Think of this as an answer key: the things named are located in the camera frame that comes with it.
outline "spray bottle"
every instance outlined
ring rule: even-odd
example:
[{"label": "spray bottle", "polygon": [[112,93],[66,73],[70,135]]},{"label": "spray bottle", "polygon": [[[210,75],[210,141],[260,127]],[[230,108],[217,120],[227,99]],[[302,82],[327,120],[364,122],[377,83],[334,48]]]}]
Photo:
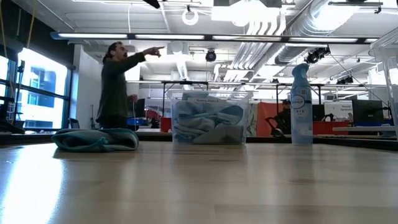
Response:
[{"label": "spray bottle", "polygon": [[291,97],[291,122],[292,143],[299,145],[311,145],[312,134],[312,94],[307,80],[307,71],[310,66],[302,63],[294,67],[292,74],[294,81]]}]

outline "blue cloth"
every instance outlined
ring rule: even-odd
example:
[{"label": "blue cloth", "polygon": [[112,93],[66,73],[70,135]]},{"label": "blue cloth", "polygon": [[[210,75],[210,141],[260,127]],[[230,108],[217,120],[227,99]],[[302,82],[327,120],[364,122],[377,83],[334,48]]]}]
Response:
[{"label": "blue cloth", "polygon": [[183,94],[173,113],[173,135],[179,143],[242,143],[244,128],[239,124],[244,116],[242,107],[226,101],[193,103],[189,98],[219,100],[207,93]]},{"label": "blue cloth", "polygon": [[133,151],[138,148],[137,135],[123,128],[117,129],[63,129],[51,140],[59,149],[68,152]]}]

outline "office chair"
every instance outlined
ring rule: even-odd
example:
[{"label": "office chair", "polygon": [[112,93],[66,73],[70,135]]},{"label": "office chair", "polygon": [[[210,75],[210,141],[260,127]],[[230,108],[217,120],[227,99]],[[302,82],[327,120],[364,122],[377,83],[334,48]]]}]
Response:
[{"label": "office chair", "polygon": [[69,124],[70,124],[70,128],[73,129],[80,129],[80,125],[79,125],[79,121],[73,118],[68,118],[69,120]]}]

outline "desk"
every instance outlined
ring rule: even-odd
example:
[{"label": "desk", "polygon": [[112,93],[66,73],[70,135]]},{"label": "desk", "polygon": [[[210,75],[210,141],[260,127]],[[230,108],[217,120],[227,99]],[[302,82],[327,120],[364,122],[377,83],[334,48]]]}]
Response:
[{"label": "desk", "polygon": [[3,224],[398,220],[394,153],[322,144],[140,142],[136,152],[107,154],[56,148],[0,149]]},{"label": "desk", "polygon": [[396,131],[394,126],[369,126],[333,128],[333,131]]}]

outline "clear plastic bin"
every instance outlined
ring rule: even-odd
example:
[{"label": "clear plastic bin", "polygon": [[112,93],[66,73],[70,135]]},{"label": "clear plastic bin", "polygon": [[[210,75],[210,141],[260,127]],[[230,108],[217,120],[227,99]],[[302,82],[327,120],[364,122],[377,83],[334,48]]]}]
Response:
[{"label": "clear plastic bin", "polygon": [[373,42],[369,54],[377,62],[383,63],[392,118],[398,136],[398,28]]},{"label": "clear plastic bin", "polygon": [[167,93],[171,101],[173,142],[244,144],[250,92],[185,91]]}]

